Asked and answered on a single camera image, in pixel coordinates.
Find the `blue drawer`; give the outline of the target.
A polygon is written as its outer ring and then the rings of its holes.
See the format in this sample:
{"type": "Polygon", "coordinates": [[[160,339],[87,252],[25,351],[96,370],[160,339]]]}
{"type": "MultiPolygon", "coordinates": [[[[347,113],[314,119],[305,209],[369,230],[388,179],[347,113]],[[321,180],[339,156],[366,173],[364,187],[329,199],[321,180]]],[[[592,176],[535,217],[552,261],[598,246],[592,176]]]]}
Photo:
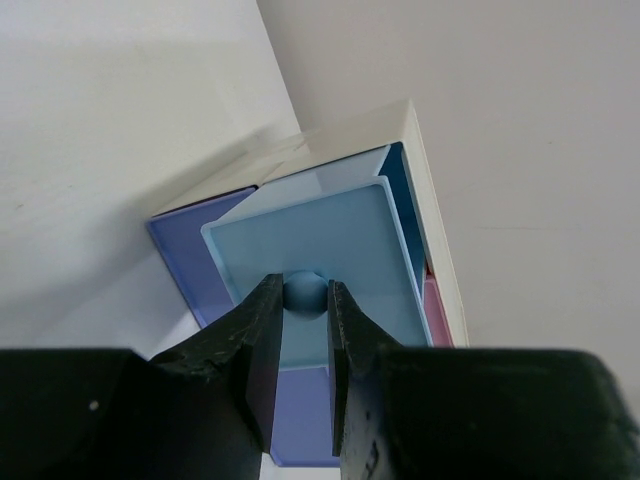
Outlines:
{"type": "Polygon", "coordinates": [[[346,284],[358,306],[408,346],[432,342],[420,282],[427,253],[401,143],[259,187],[201,235],[234,303],[268,274],[346,284]]]}

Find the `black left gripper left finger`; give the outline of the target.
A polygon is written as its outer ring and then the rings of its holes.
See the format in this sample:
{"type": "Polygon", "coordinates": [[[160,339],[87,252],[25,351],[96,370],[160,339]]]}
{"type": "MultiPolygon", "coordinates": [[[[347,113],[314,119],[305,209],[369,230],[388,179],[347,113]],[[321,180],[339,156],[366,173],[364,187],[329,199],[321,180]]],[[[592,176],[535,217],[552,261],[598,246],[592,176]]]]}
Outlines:
{"type": "Polygon", "coordinates": [[[1,354],[5,479],[256,479],[270,450],[283,278],[151,359],[129,349],[1,354]]]}

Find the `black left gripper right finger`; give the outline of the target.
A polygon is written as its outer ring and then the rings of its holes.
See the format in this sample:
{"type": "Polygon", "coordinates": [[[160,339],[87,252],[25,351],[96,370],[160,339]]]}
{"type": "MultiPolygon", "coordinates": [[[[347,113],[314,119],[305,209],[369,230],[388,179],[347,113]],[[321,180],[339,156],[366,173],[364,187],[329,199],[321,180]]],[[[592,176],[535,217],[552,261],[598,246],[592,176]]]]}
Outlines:
{"type": "Polygon", "coordinates": [[[333,452],[345,479],[635,479],[639,428],[579,350],[408,347],[328,287],[333,452]]]}

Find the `pink drawer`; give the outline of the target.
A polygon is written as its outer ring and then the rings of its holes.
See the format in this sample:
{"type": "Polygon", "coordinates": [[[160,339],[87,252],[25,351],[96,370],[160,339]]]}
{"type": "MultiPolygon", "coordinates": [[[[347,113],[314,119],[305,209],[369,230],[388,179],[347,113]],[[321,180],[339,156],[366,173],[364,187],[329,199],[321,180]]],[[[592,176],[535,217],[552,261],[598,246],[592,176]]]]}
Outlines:
{"type": "Polygon", "coordinates": [[[432,343],[435,347],[453,347],[454,342],[442,304],[436,278],[425,264],[422,283],[423,308],[426,315],[432,343]]]}

